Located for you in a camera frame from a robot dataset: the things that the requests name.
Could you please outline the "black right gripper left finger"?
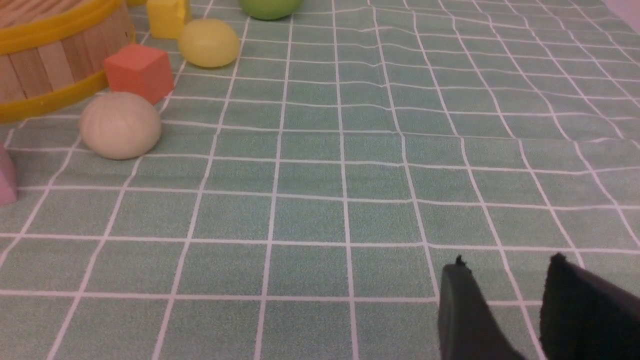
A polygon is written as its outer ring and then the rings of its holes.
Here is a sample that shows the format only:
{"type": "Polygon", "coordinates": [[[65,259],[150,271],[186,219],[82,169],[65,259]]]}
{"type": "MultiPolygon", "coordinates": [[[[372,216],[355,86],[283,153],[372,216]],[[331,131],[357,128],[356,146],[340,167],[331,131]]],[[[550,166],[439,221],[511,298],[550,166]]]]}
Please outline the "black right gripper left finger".
{"type": "Polygon", "coordinates": [[[441,273],[438,310],[442,360],[523,360],[493,316],[461,255],[441,273]]]}

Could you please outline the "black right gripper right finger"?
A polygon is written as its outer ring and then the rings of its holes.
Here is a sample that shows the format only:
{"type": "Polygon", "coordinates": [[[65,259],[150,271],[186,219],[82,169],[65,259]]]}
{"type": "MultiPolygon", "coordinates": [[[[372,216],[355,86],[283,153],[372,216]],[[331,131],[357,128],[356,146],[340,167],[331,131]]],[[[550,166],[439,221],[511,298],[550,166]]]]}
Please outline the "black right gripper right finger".
{"type": "Polygon", "coordinates": [[[549,360],[640,357],[640,299],[561,253],[550,258],[539,325],[549,360]]]}

